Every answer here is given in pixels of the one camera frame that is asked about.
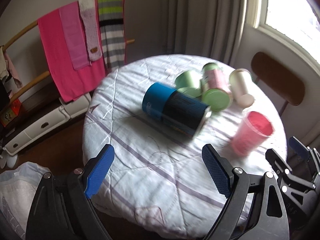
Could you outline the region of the hot pink towel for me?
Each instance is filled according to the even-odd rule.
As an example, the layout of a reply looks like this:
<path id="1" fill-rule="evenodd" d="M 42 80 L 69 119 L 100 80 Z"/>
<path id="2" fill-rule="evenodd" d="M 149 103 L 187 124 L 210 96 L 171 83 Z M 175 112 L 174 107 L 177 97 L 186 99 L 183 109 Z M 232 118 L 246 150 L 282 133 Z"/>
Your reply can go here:
<path id="1" fill-rule="evenodd" d="M 49 72 L 64 102 L 78 99 L 97 88 L 107 71 L 104 61 L 90 62 L 81 70 L 74 70 L 63 34 L 59 9 L 37 20 Z"/>

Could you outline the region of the white striped quilted table cover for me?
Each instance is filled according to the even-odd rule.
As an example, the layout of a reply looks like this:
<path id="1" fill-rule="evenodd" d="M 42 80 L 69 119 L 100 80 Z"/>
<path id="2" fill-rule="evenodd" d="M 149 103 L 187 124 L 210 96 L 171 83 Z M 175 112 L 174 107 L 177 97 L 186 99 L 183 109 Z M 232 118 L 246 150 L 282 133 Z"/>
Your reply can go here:
<path id="1" fill-rule="evenodd" d="M 205 144 L 249 174 L 271 170 L 265 159 L 269 148 L 286 158 L 283 123 L 258 86 L 251 88 L 255 98 L 251 110 L 266 116 L 274 132 L 244 158 L 231 147 L 246 114 L 236 104 L 213 114 L 193 138 L 143 112 L 144 94 L 153 83 L 174 86 L 179 74 L 200 72 L 209 62 L 209 58 L 194 55 L 153 56 L 123 66 L 103 79 L 86 113 L 82 139 L 84 161 L 95 157 L 106 144 L 115 151 L 112 166 L 92 197 L 96 209 L 164 238 L 200 238 L 208 233 L 226 201 L 202 160 Z"/>

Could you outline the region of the knitted pink white scarf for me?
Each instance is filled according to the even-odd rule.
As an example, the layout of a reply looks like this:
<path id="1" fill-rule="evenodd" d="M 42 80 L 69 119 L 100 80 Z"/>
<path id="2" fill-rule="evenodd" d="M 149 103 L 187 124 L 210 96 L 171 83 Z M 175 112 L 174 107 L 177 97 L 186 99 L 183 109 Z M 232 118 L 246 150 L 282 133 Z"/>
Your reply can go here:
<path id="1" fill-rule="evenodd" d="M 98 33 L 95 0 L 78 0 L 80 16 L 85 28 L 88 57 L 91 62 L 102 57 Z"/>

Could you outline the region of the brown wooden chair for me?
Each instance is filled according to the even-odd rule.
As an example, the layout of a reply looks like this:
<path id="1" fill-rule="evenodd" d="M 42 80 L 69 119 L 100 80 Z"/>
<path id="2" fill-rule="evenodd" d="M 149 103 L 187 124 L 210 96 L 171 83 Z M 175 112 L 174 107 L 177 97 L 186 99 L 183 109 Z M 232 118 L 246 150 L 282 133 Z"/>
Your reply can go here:
<path id="1" fill-rule="evenodd" d="M 285 65 L 259 51 L 252 58 L 251 68 L 257 76 L 256 82 L 263 81 L 285 100 L 279 111 L 280 116 L 288 105 L 298 106 L 302 103 L 305 96 L 304 82 Z"/>

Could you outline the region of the blue black metal can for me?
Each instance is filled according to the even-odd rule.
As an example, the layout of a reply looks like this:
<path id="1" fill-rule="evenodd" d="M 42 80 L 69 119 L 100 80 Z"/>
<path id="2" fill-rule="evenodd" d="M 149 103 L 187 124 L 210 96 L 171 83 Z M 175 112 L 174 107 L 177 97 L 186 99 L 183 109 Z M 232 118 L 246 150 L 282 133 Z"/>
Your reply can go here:
<path id="1" fill-rule="evenodd" d="M 148 88 L 142 110 L 191 138 L 199 133 L 212 114 L 209 105 L 162 83 L 154 83 Z"/>

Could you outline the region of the hanging dark clothes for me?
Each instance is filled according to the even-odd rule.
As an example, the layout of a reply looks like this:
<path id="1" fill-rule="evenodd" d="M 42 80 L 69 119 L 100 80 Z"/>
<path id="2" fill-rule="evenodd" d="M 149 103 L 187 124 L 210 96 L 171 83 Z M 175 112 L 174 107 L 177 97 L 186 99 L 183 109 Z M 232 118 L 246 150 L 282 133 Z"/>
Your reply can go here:
<path id="1" fill-rule="evenodd" d="M 23 87 L 22 81 L 19 77 L 19 74 L 10 59 L 6 51 L 3 50 L 1 46 L 1 83 L 5 85 L 10 79 L 14 80 L 14 83 L 18 89 Z"/>

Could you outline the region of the small green paper cup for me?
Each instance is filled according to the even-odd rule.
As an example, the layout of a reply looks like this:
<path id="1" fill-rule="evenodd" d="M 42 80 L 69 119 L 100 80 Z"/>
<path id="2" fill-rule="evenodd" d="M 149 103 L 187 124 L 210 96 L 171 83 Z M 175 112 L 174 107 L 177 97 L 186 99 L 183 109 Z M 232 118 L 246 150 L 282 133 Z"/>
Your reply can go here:
<path id="1" fill-rule="evenodd" d="M 201 76 L 198 72 L 192 70 L 182 72 L 175 79 L 176 89 L 184 95 L 198 98 L 202 94 L 200 80 Z"/>

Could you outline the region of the pink plastic cup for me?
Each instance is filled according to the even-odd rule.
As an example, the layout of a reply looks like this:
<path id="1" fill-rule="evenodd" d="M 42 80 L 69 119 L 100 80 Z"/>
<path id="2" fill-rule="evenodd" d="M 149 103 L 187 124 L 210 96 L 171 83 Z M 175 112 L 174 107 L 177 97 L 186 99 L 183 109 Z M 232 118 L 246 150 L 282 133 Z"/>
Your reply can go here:
<path id="1" fill-rule="evenodd" d="M 271 122 L 263 114 L 250 111 L 232 139 L 231 146 L 240 156 L 248 156 L 274 133 Z"/>

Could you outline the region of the green pink labelled can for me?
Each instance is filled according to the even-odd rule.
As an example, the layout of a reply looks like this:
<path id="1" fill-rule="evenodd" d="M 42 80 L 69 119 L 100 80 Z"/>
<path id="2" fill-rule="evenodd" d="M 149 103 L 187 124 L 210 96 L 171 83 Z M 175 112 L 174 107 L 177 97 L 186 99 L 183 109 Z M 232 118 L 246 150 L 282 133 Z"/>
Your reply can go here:
<path id="1" fill-rule="evenodd" d="M 202 68 L 202 101 L 214 112 L 227 109 L 233 102 L 233 96 L 222 69 L 214 62 Z"/>

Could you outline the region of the white paper cup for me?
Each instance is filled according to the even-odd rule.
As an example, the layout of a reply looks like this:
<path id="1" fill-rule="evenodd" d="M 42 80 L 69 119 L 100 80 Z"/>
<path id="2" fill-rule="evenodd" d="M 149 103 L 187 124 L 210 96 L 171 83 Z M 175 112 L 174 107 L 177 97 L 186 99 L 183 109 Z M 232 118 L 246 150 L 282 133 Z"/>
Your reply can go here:
<path id="1" fill-rule="evenodd" d="M 249 92 L 253 85 L 251 74 L 245 68 L 236 69 L 229 76 L 229 84 L 236 103 L 247 108 L 253 105 L 254 96 Z"/>

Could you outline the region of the grey curtain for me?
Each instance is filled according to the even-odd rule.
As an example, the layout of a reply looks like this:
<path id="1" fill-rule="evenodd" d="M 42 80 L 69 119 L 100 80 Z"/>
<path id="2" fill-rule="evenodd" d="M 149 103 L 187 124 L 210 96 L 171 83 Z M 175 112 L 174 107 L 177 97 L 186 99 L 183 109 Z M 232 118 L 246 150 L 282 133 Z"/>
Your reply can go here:
<path id="1" fill-rule="evenodd" d="M 162 50 L 235 64 L 247 0 L 162 0 Z"/>

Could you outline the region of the white low cabinet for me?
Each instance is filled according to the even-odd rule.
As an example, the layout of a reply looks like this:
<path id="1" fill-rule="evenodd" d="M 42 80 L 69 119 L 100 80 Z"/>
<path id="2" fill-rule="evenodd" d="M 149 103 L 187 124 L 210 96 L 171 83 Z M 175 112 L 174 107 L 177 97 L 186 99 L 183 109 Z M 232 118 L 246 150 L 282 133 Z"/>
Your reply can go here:
<path id="1" fill-rule="evenodd" d="M 20 119 L 4 137 L 2 147 L 11 156 L 70 120 L 84 114 L 91 101 L 89 93 L 65 103 L 61 98 L 45 102 Z"/>

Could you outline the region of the white framed window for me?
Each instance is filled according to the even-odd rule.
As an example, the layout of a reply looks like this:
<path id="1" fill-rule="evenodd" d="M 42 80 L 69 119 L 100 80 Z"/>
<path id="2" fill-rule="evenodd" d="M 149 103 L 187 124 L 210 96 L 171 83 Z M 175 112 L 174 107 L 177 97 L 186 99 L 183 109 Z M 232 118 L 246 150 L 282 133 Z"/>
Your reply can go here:
<path id="1" fill-rule="evenodd" d="M 247 0 L 246 22 L 319 72 L 319 17 L 308 0 Z"/>

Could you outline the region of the light pink towel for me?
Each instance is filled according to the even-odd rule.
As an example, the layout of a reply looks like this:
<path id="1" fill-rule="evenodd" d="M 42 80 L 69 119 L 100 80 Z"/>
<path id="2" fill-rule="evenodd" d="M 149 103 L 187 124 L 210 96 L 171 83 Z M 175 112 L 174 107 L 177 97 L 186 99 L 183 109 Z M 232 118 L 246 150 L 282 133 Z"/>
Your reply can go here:
<path id="1" fill-rule="evenodd" d="M 73 69 L 81 70 L 89 66 L 90 62 L 78 2 L 60 7 L 59 15 Z"/>

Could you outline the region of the striped grey green scarf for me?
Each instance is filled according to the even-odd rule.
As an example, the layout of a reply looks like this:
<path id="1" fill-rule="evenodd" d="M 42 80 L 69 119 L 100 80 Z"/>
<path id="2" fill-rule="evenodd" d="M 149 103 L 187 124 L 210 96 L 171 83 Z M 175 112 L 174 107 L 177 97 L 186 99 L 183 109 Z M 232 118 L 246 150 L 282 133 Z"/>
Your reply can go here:
<path id="1" fill-rule="evenodd" d="M 111 72 L 122 67 L 126 60 L 125 0 L 97 0 L 97 3 L 103 58 Z"/>

